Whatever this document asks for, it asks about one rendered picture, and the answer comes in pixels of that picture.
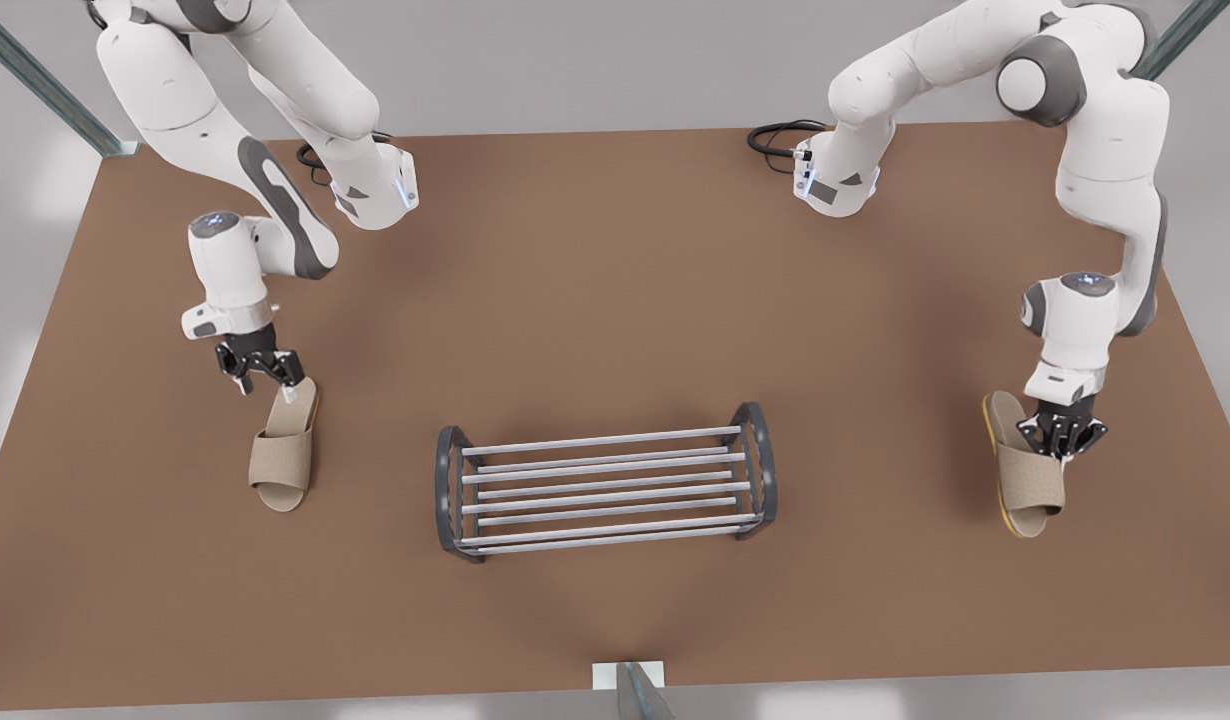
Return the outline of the beige slipper yellow sole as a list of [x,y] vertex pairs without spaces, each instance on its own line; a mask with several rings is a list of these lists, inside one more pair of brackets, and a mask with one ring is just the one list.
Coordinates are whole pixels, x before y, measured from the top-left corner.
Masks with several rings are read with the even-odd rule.
[[1014,537],[1041,537],[1050,516],[1066,506],[1063,464],[1037,454],[1017,425],[1025,411],[1011,393],[994,391],[982,402],[986,432],[993,442],[998,473],[998,501]]

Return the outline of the grey metal shoe rack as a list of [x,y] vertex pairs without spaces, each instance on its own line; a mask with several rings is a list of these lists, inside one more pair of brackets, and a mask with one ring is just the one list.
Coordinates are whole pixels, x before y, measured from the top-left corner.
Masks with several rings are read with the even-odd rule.
[[691,537],[743,542],[779,516],[763,409],[694,430],[477,446],[456,425],[435,446],[435,537],[469,562],[494,555]]

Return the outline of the silver frame post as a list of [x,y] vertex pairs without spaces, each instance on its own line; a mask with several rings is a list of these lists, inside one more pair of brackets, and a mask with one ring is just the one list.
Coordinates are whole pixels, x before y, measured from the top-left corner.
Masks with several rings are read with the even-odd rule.
[[1191,0],[1171,26],[1160,34],[1154,46],[1132,69],[1132,78],[1155,81],[1165,69],[1176,62],[1214,18],[1228,9],[1230,0]]
[[619,720],[676,720],[665,702],[662,661],[600,662],[590,666],[592,688],[616,694]]
[[139,142],[122,142],[0,22],[0,64],[102,158],[132,158]]

